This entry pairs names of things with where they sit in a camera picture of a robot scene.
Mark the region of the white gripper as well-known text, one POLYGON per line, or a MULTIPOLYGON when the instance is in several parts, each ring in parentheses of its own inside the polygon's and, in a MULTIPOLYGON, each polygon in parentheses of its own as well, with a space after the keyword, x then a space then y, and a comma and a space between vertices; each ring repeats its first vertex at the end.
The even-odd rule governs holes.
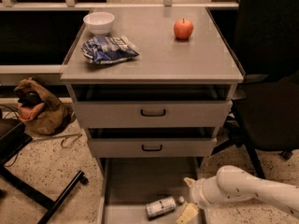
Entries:
POLYGON ((189 224, 197 215, 198 207, 206 209, 217 202, 218 185, 215 177, 194 180, 184 177, 183 181, 190 188, 189 196, 192 203, 186 203, 176 224, 189 224))

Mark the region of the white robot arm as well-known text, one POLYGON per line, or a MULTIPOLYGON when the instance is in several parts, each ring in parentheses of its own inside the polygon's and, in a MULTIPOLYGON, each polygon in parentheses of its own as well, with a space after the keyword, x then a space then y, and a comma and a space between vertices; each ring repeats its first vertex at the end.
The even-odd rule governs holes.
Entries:
POLYGON ((299 187, 253 176, 233 165, 222 166, 210 178, 194 180, 185 177, 190 202, 176 224, 191 224, 200 209, 216 203, 242 202, 257 199, 299 218, 299 187))

